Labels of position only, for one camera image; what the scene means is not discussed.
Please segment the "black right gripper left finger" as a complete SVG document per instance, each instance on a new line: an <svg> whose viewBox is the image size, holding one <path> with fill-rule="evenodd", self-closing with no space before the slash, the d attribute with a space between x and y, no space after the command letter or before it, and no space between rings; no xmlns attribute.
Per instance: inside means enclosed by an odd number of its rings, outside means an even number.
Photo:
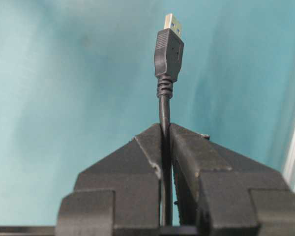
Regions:
<svg viewBox="0 0 295 236"><path fill-rule="evenodd" d="M79 173L61 202L56 235L157 235L161 176L161 131L154 124Z"/></svg>

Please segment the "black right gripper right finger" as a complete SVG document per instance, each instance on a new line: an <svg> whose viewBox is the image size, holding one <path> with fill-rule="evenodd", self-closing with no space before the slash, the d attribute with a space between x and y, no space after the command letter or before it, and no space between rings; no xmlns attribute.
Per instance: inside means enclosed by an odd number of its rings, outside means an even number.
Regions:
<svg viewBox="0 0 295 236"><path fill-rule="evenodd" d="M280 172L170 126L179 222L202 236L295 236L295 193Z"/></svg>

